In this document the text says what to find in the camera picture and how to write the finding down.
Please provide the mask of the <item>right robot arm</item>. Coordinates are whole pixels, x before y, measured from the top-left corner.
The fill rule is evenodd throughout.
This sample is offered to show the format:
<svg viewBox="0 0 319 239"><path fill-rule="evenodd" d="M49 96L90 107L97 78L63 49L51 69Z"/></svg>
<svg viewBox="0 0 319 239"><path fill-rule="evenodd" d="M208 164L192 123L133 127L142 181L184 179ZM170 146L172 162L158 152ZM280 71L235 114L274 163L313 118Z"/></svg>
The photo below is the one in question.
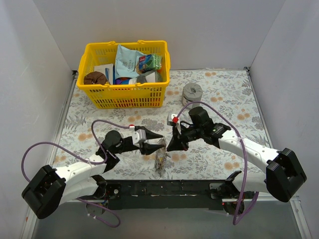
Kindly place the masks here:
<svg viewBox="0 0 319 239"><path fill-rule="evenodd" d="M230 126L214 123L203 107L191 109L189 116L192 123L180 121L174 114L167 117L167 124L172 126L167 151L187 151L189 142L203 139L209 145L246 158L261 170L261 173L251 176L235 171L213 190L216 196L237 198L243 191L263 192L281 202L288 202L306 182L307 176L292 150L279 151L241 138Z"/></svg>

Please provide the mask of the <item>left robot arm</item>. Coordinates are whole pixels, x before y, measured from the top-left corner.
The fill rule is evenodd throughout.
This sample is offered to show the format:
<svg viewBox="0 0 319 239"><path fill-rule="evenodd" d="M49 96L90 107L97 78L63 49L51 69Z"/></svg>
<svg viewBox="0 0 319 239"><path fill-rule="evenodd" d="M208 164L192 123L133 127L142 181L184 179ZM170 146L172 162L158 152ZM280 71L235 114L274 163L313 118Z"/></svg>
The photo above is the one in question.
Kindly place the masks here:
<svg viewBox="0 0 319 239"><path fill-rule="evenodd" d="M139 150L142 155L150 155L164 147L148 142L162 138L162 135L144 126L131 125L129 129L132 135L126 138L116 130L108 132L98 151L88 159L58 168L41 167L22 192L37 218L45 219L59 205L83 196L103 198L107 193L107 182L101 175L119 163L118 154Z"/></svg>

